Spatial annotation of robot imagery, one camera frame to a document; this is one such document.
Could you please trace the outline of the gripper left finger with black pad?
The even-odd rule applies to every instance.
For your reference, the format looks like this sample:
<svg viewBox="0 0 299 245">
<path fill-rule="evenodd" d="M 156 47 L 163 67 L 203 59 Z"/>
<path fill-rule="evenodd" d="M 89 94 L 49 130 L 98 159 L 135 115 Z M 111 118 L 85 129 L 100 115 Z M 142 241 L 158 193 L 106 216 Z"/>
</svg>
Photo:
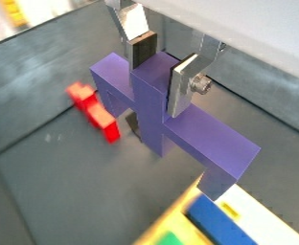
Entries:
<svg viewBox="0 0 299 245">
<path fill-rule="evenodd" d="M 104 0 L 104 3 L 126 43 L 130 69 L 134 70 L 156 53 L 158 34 L 150 30 L 144 8 L 134 0 Z"/>
</svg>

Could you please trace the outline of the gripper right finger silver with screw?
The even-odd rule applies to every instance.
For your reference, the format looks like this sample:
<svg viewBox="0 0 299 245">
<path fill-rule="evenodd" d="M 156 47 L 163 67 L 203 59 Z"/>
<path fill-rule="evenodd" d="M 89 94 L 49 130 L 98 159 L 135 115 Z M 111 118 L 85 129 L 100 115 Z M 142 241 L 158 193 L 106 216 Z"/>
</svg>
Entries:
<svg viewBox="0 0 299 245">
<path fill-rule="evenodd" d="M 217 60 L 225 44 L 205 33 L 194 33 L 191 44 L 195 52 L 191 53 L 171 68 L 167 114 L 176 118 L 190 107 L 194 93 L 205 95 L 213 85 L 205 69 Z"/>
</svg>

